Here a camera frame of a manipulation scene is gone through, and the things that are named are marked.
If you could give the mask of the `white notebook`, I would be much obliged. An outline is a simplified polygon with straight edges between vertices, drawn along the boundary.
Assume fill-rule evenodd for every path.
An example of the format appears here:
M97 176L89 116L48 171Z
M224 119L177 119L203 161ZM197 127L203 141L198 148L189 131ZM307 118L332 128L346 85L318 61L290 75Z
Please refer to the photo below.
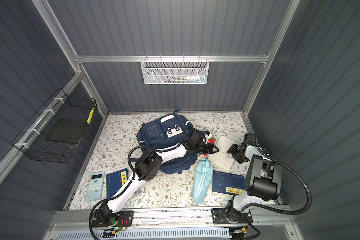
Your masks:
M212 163L229 171L235 161L232 154L228 153L228 150L232 145L239 145L239 143L225 136L220 136L219 140L215 143L215 146L219 149L219 151L212 155L208 155L208 159Z

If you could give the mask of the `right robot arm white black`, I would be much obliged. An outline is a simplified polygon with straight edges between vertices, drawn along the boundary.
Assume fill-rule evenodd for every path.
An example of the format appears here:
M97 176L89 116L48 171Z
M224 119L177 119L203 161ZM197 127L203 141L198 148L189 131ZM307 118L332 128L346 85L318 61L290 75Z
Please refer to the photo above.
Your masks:
M241 145L234 144L228 154L240 164L249 163L245 177L244 190L229 200L226 216L229 222L237 223L249 217L251 203L277 200L281 191L283 167L275 165L270 159L272 152L265 145L257 142L254 134L245 134Z

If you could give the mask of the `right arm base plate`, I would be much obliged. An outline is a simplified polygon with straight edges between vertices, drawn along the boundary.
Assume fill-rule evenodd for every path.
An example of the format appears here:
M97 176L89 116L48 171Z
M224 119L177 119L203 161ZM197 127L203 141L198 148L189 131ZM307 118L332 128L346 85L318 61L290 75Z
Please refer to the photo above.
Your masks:
M236 209L213 208L211 209L211 213L215 225L253 223L253 218L250 216L251 212L241 213Z

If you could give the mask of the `navy blue student backpack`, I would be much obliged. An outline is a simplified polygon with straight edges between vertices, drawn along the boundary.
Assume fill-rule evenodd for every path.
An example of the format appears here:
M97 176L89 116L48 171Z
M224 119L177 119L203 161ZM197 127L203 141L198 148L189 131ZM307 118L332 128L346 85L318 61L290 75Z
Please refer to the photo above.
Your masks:
M193 125L182 115L172 113L149 123L142 124L137 133L140 146L149 146L157 150L170 150L176 147L181 140L190 138L193 134ZM160 170L168 175L181 174L188 170L197 160L197 154L175 158L162 163Z

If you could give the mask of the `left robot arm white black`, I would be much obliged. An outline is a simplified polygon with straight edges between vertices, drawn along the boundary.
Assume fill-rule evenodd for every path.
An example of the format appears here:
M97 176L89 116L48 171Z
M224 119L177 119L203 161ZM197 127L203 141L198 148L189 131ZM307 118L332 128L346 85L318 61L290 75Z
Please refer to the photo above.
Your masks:
M209 143L204 132L191 128L193 135L188 139L181 140L173 147L158 150L153 147L141 145L133 148L127 161L132 170L132 175L126 183L111 197L102 200L92 209L91 222L99 220L105 226L114 226L119 220L119 212L133 195L133 193L146 182L156 177L163 163L171 160L192 155L213 155L220 150L215 144Z

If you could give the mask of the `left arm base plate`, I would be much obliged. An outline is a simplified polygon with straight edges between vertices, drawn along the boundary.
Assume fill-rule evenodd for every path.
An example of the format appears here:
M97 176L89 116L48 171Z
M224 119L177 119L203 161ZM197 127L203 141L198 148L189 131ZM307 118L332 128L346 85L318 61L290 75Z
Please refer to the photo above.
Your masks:
M134 213L134 211L102 213L100 210L95 210L92 216L91 226L93 228L130 227L134 219Z

